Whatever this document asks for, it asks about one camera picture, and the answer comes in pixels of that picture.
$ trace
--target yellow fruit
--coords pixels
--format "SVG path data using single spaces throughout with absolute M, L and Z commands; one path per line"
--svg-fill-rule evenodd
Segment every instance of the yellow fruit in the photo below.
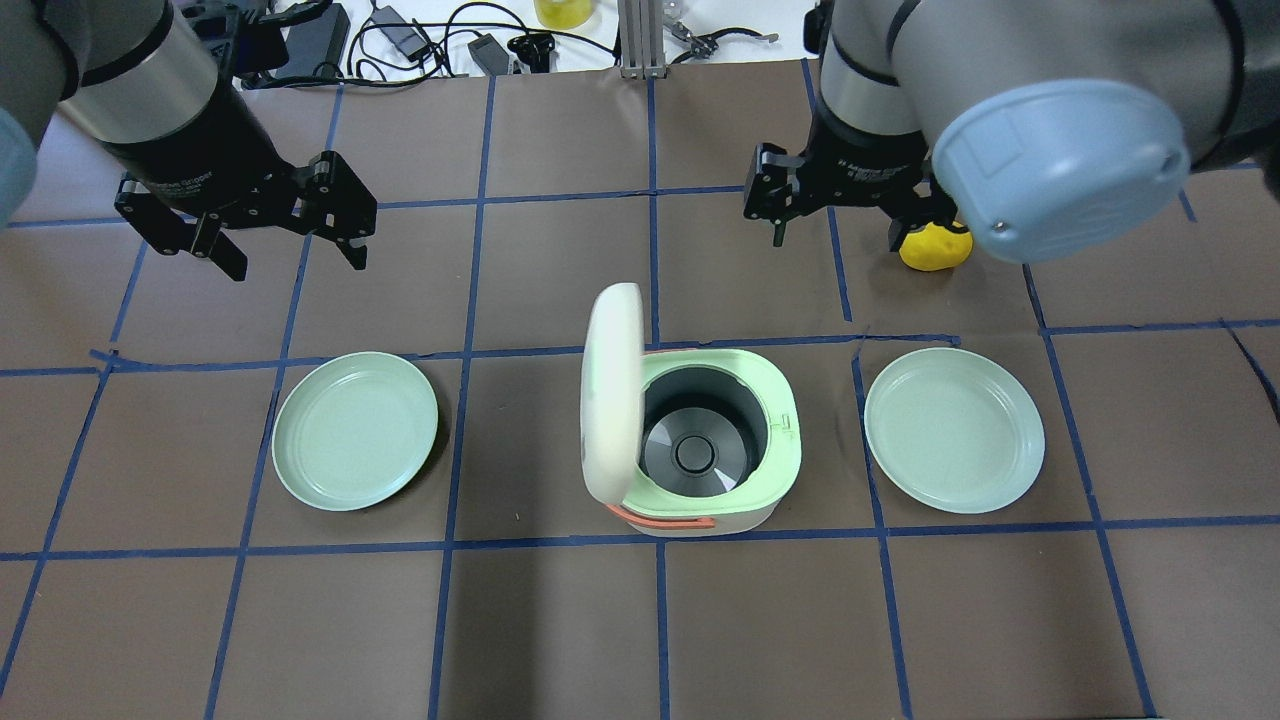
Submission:
M 908 268 L 932 273 L 955 268 L 973 252 L 973 236 L 929 223 L 906 236 L 897 254 Z

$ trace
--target orange handle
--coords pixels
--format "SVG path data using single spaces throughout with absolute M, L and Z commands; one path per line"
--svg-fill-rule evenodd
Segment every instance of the orange handle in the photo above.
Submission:
M 650 530 L 709 530 L 716 527 L 716 518 L 689 518 L 687 520 L 658 520 L 645 518 L 622 507 L 621 505 L 605 505 L 609 512 L 622 518 L 632 525 L 649 528 Z

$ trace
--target green plate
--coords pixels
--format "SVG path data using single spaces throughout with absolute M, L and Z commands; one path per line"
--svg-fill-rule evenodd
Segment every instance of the green plate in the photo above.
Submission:
M 422 373 L 385 352 L 320 365 L 280 407 L 271 462 L 293 497 L 320 510 L 381 502 L 422 468 L 439 409 Z
M 948 512 L 991 512 L 1023 496 L 1044 460 L 1044 425 L 1016 378 L 950 347 L 909 352 L 872 383 L 867 445 L 888 479 Z

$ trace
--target power adapter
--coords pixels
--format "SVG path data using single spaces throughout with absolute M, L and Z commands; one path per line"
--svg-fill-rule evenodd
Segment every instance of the power adapter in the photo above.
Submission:
M 504 76 L 511 73 L 511 55 L 494 36 L 484 35 L 467 42 L 467 50 L 471 51 L 471 59 L 486 74 Z
M 426 56 L 430 51 L 430 45 L 426 40 L 419 35 L 417 28 L 408 27 L 404 18 L 396 12 L 390 5 L 383 5 L 374 10 L 369 19 L 372 20 L 378 29 L 387 36 L 387 40 L 392 41 L 392 45 L 401 51 L 410 61 L 416 63 Z
M 348 29 L 351 20 L 340 3 L 329 5 L 314 20 L 291 27 L 289 36 L 284 38 L 289 60 L 275 70 L 275 77 L 335 77 Z

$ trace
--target open lid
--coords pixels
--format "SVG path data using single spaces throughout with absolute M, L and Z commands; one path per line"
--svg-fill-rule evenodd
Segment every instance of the open lid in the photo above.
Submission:
M 582 478 L 591 497 L 618 505 L 640 457 L 644 419 L 640 355 L 644 306 L 640 286 L 604 288 L 591 309 L 582 354 Z

